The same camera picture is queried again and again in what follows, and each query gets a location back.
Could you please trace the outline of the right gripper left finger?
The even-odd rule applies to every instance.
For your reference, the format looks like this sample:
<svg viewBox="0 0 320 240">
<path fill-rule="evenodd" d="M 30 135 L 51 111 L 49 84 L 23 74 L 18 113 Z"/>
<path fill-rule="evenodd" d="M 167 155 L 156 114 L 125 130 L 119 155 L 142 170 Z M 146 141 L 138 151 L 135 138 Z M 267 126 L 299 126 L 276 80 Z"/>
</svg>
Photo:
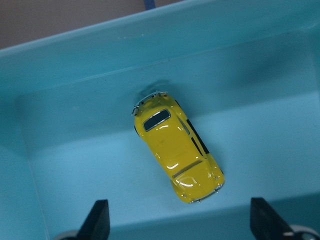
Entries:
<svg viewBox="0 0 320 240">
<path fill-rule="evenodd" d="M 107 240 L 110 235 L 110 214 L 107 199 L 97 200 L 76 235 L 77 240 Z"/>
</svg>

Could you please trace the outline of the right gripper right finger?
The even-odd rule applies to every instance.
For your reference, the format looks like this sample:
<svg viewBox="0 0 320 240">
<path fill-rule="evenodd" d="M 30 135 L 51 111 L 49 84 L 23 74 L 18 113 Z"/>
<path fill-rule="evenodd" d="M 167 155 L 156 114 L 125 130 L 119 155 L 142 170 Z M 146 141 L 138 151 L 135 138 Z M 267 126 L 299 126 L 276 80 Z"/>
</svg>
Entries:
<svg viewBox="0 0 320 240">
<path fill-rule="evenodd" d="M 250 200 L 250 230 L 256 240 L 295 240 L 293 229 L 262 197 Z"/>
</svg>

